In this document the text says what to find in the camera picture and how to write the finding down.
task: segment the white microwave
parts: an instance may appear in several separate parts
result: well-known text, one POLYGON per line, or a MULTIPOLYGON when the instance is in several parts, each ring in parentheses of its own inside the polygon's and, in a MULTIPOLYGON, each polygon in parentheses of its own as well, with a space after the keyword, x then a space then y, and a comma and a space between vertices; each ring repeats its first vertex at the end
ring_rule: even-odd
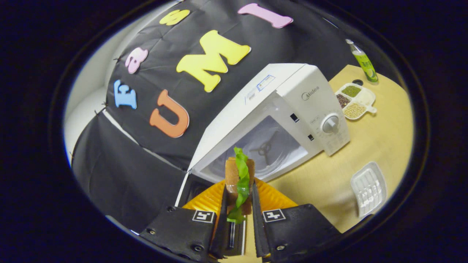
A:
POLYGON ((316 66, 269 64, 206 128, 188 172, 212 183, 223 180, 236 146, 267 182, 349 141, 338 99, 316 66))

